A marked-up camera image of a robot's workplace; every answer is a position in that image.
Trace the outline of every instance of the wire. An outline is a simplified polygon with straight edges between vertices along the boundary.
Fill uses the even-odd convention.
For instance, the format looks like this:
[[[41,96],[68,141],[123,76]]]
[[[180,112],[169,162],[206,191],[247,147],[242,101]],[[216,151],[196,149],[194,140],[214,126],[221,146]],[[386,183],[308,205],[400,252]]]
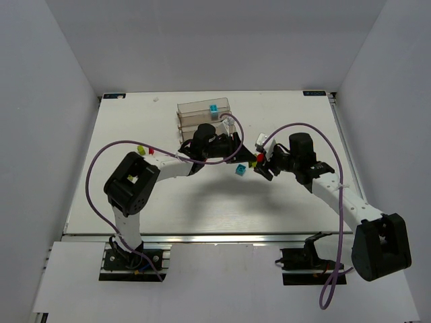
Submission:
[[[343,166],[341,165],[341,161],[340,158],[333,146],[333,144],[330,142],[330,140],[328,139],[328,137],[325,136],[325,134],[318,130],[318,128],[316,128],[315,126],[312,126],[311,124],[308,123],[304,123],[304,122],[294,122],[294,123],[290,123],[290,124],[286,124],[280,128],[278,128],[276,131],[274,131],[269,137],[268,139],[263,143],[263,146],[265,146],[267,144],[268,141],[270,141],[276,134],[278,134],[281,130],[289,128],[289,127],[293,127],[293,126],[305,126],[308,128],[313,129],[314,131],[316,131],[326,142],[327,144],[330,146],[335,159],[337,160],[337,165],[338,165],[338,169],[339,169],[339,183],[340,183],[340,188],[339,188],[339,198],[338,198],[338,209],[339,209],[339,233],[338,233],[338,247],[337,247],[337,258],[335,261],[335,268],[333,270],[333,272],[329,275],[328,279],[326,280],[325,284],[323,285],[320,297],[319,297],[319,306],[322,310],[326,310],[329,306],[329,304],[332,301],[332,297],[334,296],[335,293],[335,288],[337,286],[337,278],[339,276],[339,269],[341,266],[341,252],[343,250],[343,224],[344,224],[344,216],[343,216],[343,181],[344,181],[344,174],[343,174]],[[323,303],[323,297],[325,296],[325,292],[326,289],[328,288],[329,284],[332,282],[331,285],[331,289],[329,291],[329,295],[328,298],[326,300],[325,303]]]
[[[141,145],[147,148],[151,148],[154,149],[155,151],[159,151],[160,153],[164,153],[165,155],[174,157],[174,158],[179,158],[180,160],[184,161],[184,162],[192,162],[195,164],[201,164],[201,165],[218,165],[221,163],[224,163],[226,161],[228,161],[229,159],[233,158],[242,148],[242,144],[244,142],[244,129],[242,128],[242,125],[240,124],[240,122],[238,121],[238,119],[233,116],[230,113],[222,113],[220,114],[220,118],[223,116],[230,116],[231,118],[233,118],[235,120],[235,122],[237,123],[240,132],[241,132],[241,141],[240,141],[240,145],[238,146],[238,149],[236,151],[234,151],[234,153],[232,155],[230,155],[229,157],[221,160],[221,161],[199,161],[199,160],[193,160],[193,159],[189,159],[189,158],[185,158],[185,157],[181,157],[181,156],[177,156],[174,153],[170,153],[169,151],[157,148],[157,147],[153,147],[150,145],[147,145],[146,143],[140,143],[139,141],[134,141],[134,140],[120,140],[120,141],[114,141],[112,143],[109,143],[108,145],[104,146],[102,149],[100,149],[96,155],[93,157],[93,160],[90,163],[90,166],[88,167],[88,171],[87,171],[87,176],[86,176],[86,198],[87,198],[87,202],[89,204],[89,206],[92,208],[92,210],[95,212],[95,214],[97,214],[97,216],[99,216],[99,218],[101,218],[103,221],[105,221],[107,224],[109,224],[109,226],[111,226],[111,228],[113,228],[113,230],[115,231],[115,233],[118,235],[121,243],[123,244],[124,247],[126,247],[126,249],[128,249],[130,252],[137,254],[138,256],[144,258],[146,261],[148,261],[148,264],[150,264],[150,266],[153,268],[153,271],[156,273],[157,277],[159,278],[160,281],[163,281],[162,277],[160,276],[159,272],[157,271],[156,267],[154,266],[153,262],[150,260],[150,258],[148,258],[148,256],[146,256],[145,254],[143,254],[142,252],[138,252],[135,249],[133,249],[132,247],[130,247],[126,241],[124,241],[123,237],[121,236],[120,230],[118,230],[118,228],[115,226],[115,224],[113,224],[111,221],[109,221],[105,216],[103,216],[103,214],[101,214],[101,212],[97,209],[97,207],[94,205],[92,198],[90,196],[90,177],[92,174],[92,170],[94,168],[94,164],[96,163],[97,159],[100,157],[100,155],[102,155],[102,153],[107,150],[109,147],[115,146],[115,145],[120,145],[123,143],[131,143],[134,145]]]
[[[150,266],[150,264],[146,264],[144,267],[138,269],[137,271],[139,271],[140,273],[142,273],[145,269],[147,269]]]

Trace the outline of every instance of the cable tie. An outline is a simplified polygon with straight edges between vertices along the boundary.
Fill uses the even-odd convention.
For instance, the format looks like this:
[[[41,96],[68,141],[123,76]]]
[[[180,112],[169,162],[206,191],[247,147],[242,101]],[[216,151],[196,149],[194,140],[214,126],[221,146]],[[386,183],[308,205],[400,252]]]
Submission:
[[[350,185],[349,184],[342,184],[342,183],[338,183],[337,187],[335,188],[335,190],[339,190],[340,188],[349,188]]]
[[[179,154],[179,151],[177,150],[177,151],[175,152],[175,158],[176,158],[177,160],[179,160],[180,162],[183,162],[183,160],[181,159],[181,157],[180,157],[180,156],[178,156],[178,154]]]

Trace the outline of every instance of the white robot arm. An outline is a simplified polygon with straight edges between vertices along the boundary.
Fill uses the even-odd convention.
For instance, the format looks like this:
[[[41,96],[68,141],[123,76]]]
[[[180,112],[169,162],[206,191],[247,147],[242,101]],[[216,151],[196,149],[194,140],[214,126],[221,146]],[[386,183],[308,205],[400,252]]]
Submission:
[[[331,166],[317,161],[313,142],[307,133],[290,136],[290,150],[259,135],[255,171],[272,180],[281,171],[292,172],[296,180],[339,214],[339,176]],[[405,222],[398,214],[385,215],[369,205],[350,188],[343,187],[343,219],[353,235],[343,235],[341,262],[353,266],[367,281],[411,266]],[[314,266],[337,257],[338,236],[319,233],[305,241],[305,258]],[[292,259],[278,260],[286,268]]]

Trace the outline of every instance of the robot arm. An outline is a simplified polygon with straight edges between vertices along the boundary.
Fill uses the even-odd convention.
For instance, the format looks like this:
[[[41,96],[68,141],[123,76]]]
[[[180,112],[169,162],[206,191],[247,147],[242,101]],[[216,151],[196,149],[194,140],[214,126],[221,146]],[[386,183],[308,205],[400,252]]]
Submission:
[[[290,136],[290,151],[274,140],[257,140],[258,156],[255,171],[272,180],[281,171],[292,172],[296,180],[311,193],[325,201],[339,214],[339,176],[333,168],[317,161],[309,134]],[[351,264],[359,275],[373,281],[411,265],[405,222],[398,214],[385,215],[369,205],[351,189],[343,188],[343,218],[353,235],[344,235],[341,262]],[[305,241],[304,254],[311,264],[335,260],[338,237],[317,234]],[[289,259],[282,259],[288,266]]]
[[[128,153],[106,181],[104,192],[112,205],[115,226],[123,240],[132,249],[143,252],[143,242],[139,230],[139,212],[145,207],[154,185],[168,178],[191,176],[196,174],[203,164],[189,162],[181,158],[190,158],[204,162],[209,158],[232,155],[240,146],[238,133],[216,135],[216,129],[210,124],[200,124],[193,139],[183,143],[178,150],[178,158],[170,156],[145,156],[135,152]],[[239,152],[226,163],[255,162],[256,157],[242,146]],[[140,257],[131,253],[118,236],[110,245],[124,260],[127,268],[135,268]]]

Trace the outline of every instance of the white tabletop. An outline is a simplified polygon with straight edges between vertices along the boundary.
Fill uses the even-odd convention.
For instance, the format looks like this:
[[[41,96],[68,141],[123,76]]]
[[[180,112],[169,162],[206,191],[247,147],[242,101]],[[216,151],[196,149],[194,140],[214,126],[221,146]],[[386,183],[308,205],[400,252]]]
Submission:
[[[56,242],[34,312],[68,322],[408,322],[418,319],[402,272],[339,285],[283,286],[278,246],[177,244],[163,283],[98,281],[105,243]]]
[[[104,99],[92,135],[84,170],[69,212],[67,234],[109,234],[111,228],[88,206],[85,175],[91,159],[107,143],[120,139],[142,141],[175,152],[179,147],[178,103],[228,98],[232,113],[245,131],[244,144],[254,151],[259,133],[272,133],[291,122],[308,122],[330,138],[340,154],[345,182],[354,189],[334,116],[325,96],[304,97],[301,91],[283,92],[168,92],[130,93],[124,99]],[[308,132],[318,160],[336,169],[326,142],[311,129],[294,127],[276,136],[288,145],[292,133]],[[90,193],[96,206],[113,220],[103,186],[134,145],[105,151],[95,165]],[[169,179],[154,187],[141,212],[141,232],[147,234],[278,233],[337,231],[338,216],[295,181],[281,174],[268,182],[248,169],[243,177],[237,165],[205,166],[187,178]]]

